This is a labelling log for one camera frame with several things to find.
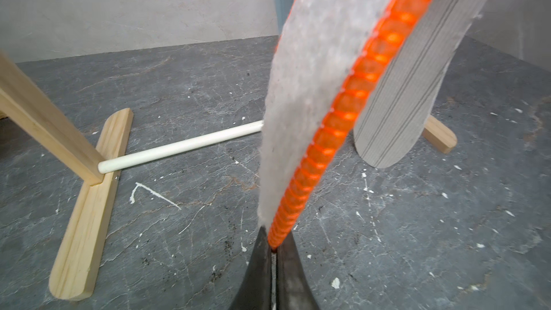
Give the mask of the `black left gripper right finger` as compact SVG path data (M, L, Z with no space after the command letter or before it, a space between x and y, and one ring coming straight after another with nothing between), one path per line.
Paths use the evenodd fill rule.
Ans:
M320 310L308 285L293 233L276 250L277 310Z

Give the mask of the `grey felt orange-edged insole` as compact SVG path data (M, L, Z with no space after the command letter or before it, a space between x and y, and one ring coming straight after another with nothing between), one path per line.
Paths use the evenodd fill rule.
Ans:
M295 0L275 49L258 219L278 248L433 0Z

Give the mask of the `grey striped insole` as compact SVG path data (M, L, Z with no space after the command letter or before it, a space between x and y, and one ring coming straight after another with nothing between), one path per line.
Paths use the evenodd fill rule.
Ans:
M456 49L487 0L432 0L354 127L370 166L399 162L419 140Z

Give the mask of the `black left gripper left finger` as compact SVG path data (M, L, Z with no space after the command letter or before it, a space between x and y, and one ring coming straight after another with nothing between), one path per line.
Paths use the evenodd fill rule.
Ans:
M272 250L268 234L260 227L251 260L229 309L271 309Z

